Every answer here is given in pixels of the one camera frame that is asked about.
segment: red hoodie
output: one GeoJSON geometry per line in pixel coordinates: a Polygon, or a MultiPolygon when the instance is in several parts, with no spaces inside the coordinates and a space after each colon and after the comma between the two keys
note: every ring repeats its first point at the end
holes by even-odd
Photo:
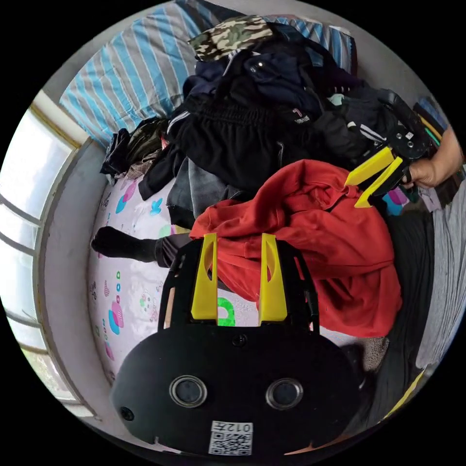
{"type": "Polygon", "coordinates": [[[269,178],[251,201],[209,207],[190,236],[217,233],[218,277],[257,302],[261,235],[276,235],[302,252],[323,327],[357,337],[386,336],[401,307],[392,241],[375,208],[354,208],[360,192],[344,186],[347,175],[324,162],[295,162],[269,178]]]}

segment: window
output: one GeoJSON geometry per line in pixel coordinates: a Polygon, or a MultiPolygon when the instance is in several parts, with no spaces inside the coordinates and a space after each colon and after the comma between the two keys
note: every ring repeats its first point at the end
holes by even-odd
{"type": "Polygon", "coordinates": [[[1,195],[23,212],[41,218],[52,184],[72,150],[28,110],[0,170],[1,195]]]}
{"type": "MultiPolygon", "coordinates": [[[[0,169],[0,299],[13,335],[43,384],[72,413],[89,417],[93,414],[73,396],[49,354],[38,309],[34,271],[46,207],[76,148],[43,118],[46,99],[39,103],[42,118],[37,111],[26,112],[0,169]]],[[[57,119],[60,110],[52,113],[57,119]]]]}
{"type": "Polygon", "coordinates": [[[66,383],[58,374],[50,356],[26,349],[23,349],[23,354],[26,356],[26,359],[38,375],[39,379],[56,398],[68,401],[75,400],[66,383]]]}

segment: striped pillowcase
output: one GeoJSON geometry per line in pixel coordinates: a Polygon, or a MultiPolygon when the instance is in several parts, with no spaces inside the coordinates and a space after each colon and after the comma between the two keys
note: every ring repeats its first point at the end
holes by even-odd
{"type": "MultiPolygon", "coordinates": [[[[121,128],[166,117],[182,103],[183,83],[195,71],[188,40],[241,13],[205,0],[176,0],[135,21],[100,49],[71,81],[60,103],[105,148],[121,128]]],[[[269,16],[321,43],[347,71],[357,68],[348,33],[294,16],[269,16]]],[[[319,56],[313,57],[319,65],[319,56]]]]}

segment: camouflage cap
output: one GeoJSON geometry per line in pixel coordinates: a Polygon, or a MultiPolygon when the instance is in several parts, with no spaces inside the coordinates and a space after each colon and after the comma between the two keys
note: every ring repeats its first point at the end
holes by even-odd
{"type": "Polygon", "coordinates": [[[273,31],[260,16],[241,16],[223,21],[188,42],[200,60],[210,62],[272,35],[273,31]]]}

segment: qr code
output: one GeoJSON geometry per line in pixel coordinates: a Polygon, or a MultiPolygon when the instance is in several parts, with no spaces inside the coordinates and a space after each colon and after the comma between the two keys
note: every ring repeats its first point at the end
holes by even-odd
{"type": "Polygon", "coordinates": [[[228,456],[251,455],[252,434],[212,432],[209,453],[228,456]]]}

